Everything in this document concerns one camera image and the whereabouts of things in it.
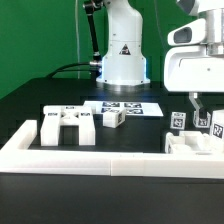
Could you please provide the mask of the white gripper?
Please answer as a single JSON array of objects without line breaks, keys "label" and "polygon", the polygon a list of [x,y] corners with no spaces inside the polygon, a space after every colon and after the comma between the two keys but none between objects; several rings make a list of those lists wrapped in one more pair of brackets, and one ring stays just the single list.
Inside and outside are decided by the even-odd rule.
[{"label": "white gripper", "polygon": [[171,92],[190,92],[193,123],[204,118],[204,106],[196,92],[224,92],[224,57],[211,57],[201,45],[174,47],[164,62],[164,85]]}]

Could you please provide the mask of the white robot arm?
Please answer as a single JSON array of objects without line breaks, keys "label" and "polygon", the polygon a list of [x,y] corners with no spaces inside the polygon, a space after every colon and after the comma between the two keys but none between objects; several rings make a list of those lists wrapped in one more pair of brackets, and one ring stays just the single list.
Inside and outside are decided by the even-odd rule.
[{"label": "white robot arm", "polygon": [[[98,85],[120,91],[148,85],[141,52],[142,16],[128,0],[103,0],[108,12],[108,52]],[[224,92],[224,0],[176,0],[197,19],[168,34],[164,84],[172,92]]]}]

